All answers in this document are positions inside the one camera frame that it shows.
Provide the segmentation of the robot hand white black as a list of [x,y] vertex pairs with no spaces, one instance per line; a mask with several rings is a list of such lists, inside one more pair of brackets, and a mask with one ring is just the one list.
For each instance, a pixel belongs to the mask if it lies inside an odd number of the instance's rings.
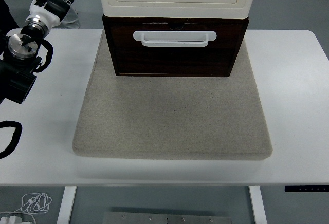
[[53,27],[78,29],[80,20],[72,8],[75,0],[33,0],[29,11],[31,17],[40,17],[48,29]]

